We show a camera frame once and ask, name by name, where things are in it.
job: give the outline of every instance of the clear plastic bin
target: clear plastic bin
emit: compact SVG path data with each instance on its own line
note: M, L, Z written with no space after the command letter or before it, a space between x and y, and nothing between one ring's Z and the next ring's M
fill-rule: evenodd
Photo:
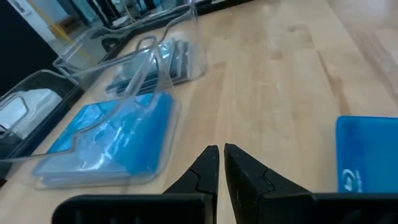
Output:
M92 28L79 36L75 44L66 47L54 61L54 66L78 83L81 77L77 73L115 60L115 57L141 57L145 54L145 46L153 38L158 42L174 84L193 80L206 72L206 54L198 36L197 12L193 1L118 30ZM123 42L129 43L121 51ZM150 73L143 88L153 88L156 78ZM118 85L120 79L123 78L115 77L113 86Z
M155 88L140 93L154 62ZM63 121L32 155L3 160L20 167L12 178L35 188L153 179L169 158L180 112L165 66L154 42L141 57L119 58L79 73L78 84L86 93ZM120 74L131 76L123 93L106 91Z
M196 0L195 2L205 2L207 0ZM171 14L174 14L178 11L186 11L185 7L187 7L190 4L190 1L187 0L181 0L181 1L169 1L169 0L161 0L159 1L159 4L154 10L151 10L149 13L145 13L144 15L141 15L140 19L133 18L134 21L132 22L131 17L129 17L129 20L124 22L122 26L131 26L131 24L134 24L135 26L139 24L143 24L149 21L153 20L159 20L160 18L165 18L170 16ZM130 16L134 15L136 12L129 11Z

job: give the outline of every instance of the yellow object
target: yellow object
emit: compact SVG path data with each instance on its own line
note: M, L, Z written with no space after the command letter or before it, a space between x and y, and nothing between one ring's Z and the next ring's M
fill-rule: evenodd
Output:
M52 21L51 21L51 19L47 16L47 15L45 15L44 14L44 12L39 8L39 7L37 7L33 2L32 2L32 0L27 0L27 2L33 7L33 9L44 19L44 21L48 24L48 25L51 25L59 34L60 34L60 36L62 36L69 44L71 44L72 46L74 45L74 42L73 42L73 40L71 40L68 36L67 36L67 34L58 26L58 25L55 25ZM84 51L82 51L81 49L78 49L78 52L79 52L79 54L81 54L83 57L90 57L89 55L87 55L86 53L84 53Z

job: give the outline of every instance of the wood grain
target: wood grain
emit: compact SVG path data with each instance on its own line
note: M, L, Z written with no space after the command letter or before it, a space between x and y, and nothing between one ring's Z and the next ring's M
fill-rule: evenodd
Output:
M163 173L146 185L46 191L10 179L0 222L50 223L73 195L160 193L207 145L222 155L226 142L334 192L336 118L398 115L396 9L393 0L257 0L200 17L208 71L176 87L182 114ZM218 223L234 222L221 156Z

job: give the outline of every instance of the black tool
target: black tool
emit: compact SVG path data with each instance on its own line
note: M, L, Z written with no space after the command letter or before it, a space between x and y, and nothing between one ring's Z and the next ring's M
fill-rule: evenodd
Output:
M233 144L224 158L237 224L398 223L396 194L315 194ZM81 196L61 204L53 223L216 223L218 167L208 146L162 195Z

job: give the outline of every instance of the black object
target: black object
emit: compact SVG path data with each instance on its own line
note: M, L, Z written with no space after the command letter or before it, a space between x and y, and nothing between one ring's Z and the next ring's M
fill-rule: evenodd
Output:
M92 7L95 7L97 14L100 13L92 0L88 0L88 2L91 3ZM244 2L246 2L246 0L226 0L212 4L211 0L204 0L197 2L196 5L198 14L203 15ZM108 51L108 54L104 57L104 59L102 59L102 61L100 61L100 63L115 58L126 46L126 44L136 35L166 26L172 19L175 19L186 12L188 7L189 6L181 7L180 9L173 11L171 14L166 14L156 17L152 20L148 20L141 26L133 29L127 36L121 39L113 37L104 39L102 44ZM2 36L3 42L7 42L7 44L4 45L5 49L3 49L3 52L7 54L6 62L3 66L4 82L2 82L1 86L3 95L13 86L18 84L22 79L40 69L50 69L56 72L56 69L53 68L52 63L58 56L7 1L0 1L0 12L0 18L2 18L4 21L10 21L3 24L3 26L0 28L3 34L10 34ZM19 65L21 55L29 58L29 60L24 61L24 66ZM176 67L172 66L170 71L172 76L174 74L173 71L176 70L175 68ZM186 72L182 72L180 78L186 78L186 74ZM65 97L64 100L57 106L56 109L54 109L53 113L46 118L46 120L44 120L42 124L40 124L25 140L22 141L17 136L14 136L7 141L0 142L0 146L2 149L6 149L5 151L12 150L15 145L18 145L13 157L29 155L63 118L63 116L68 112L69 108L72 107L73 104L84 93L84 91L77 86L71 87L68 80L62 80L58 84L54 84L53 82L52 84L54 86L62 86L65 90L67 90L67 93L64 93L66 95L61 95L61 97ZM153 91L153 88L142 89L139 94L144 94L151 91ZM10 166L11 165L8 163L0 163L0 178L6 176Z
M216 2L212 3L211 0L204 0L200 2L196 2L196 7L197 7L197 13L198 15L204 15L208 14L217 10L222 10L227 7L232 7L238 4L242 4L245 2L248 2L247 0L225 0L222 2ZM115 58L120 51L127 45L127 43L133 39L136 35L149 32L154 29L161 28L163 26L166 26L171 20L181 16L185 12L189 10L189 5L182 6L181 8L178 8L177 10L172 11L170 14L164 14L158 17L155 17L153 19L149 19L148 21L145 21L145 23L141 24L140 26L135 27L128 33L126 36L122 38L106 38L102 41L102 45L104 49L107 51L107 54L105 57L100 61L100 63L105 62L107 60L111 60ZM187 52L188 52L188 46L189 43L186 42L183 44L182 49L183 52L175 52L174 55L178 60L175 60L173 58L172 65L170 67L170 76L173 80L174 83L182 83L182 80L187 79L188 75L188 58L187 58ZM155 84L157 83L157 79L153 79L153 77L158 77L159 75L157 74L156 70L153 70L150 72L150 74L146 77L146 80L144 80L144 84L141 86L141 89L137 93L138 95L145 94L145 93L150 93L153 92L155 89ZM112 89L116 88L116 93L121 94L127 87L128 83L130 80L124 80L118 83L112 83L109 86L106 87L106 91L111 91Z
M313 194L225 144L226 180L237 224L398 223L398 196ZM162 195L79 196L53 215L62 223L216 223L219 155L208 146Z
M54 211L52 223L197 223L216 221L217 146L208 146L162 195L82 195Z
M153 0L144 0L145 5L147 6L148 10L153 10L156 8L155 3Z
M237 224L398 222L396 194L313 194L238 146L226 144L224 157Z

